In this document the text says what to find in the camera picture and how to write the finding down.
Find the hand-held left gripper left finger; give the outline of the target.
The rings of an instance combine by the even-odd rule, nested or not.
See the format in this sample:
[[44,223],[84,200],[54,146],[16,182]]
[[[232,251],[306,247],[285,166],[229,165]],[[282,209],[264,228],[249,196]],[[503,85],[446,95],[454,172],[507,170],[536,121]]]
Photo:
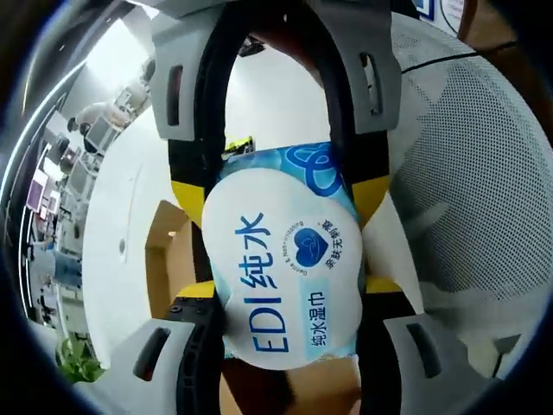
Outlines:
[[219,414],[223,312],[213,283],[181,290],[116,348],[110,391],[129,414]]

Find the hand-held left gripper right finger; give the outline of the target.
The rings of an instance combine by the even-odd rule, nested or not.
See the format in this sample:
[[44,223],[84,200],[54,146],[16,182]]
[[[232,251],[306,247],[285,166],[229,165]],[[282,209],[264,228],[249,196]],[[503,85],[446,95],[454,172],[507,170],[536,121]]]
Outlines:
[[467,350],[398,284],[369,277],[358,330],[362,414],[453,414],[469,395]]

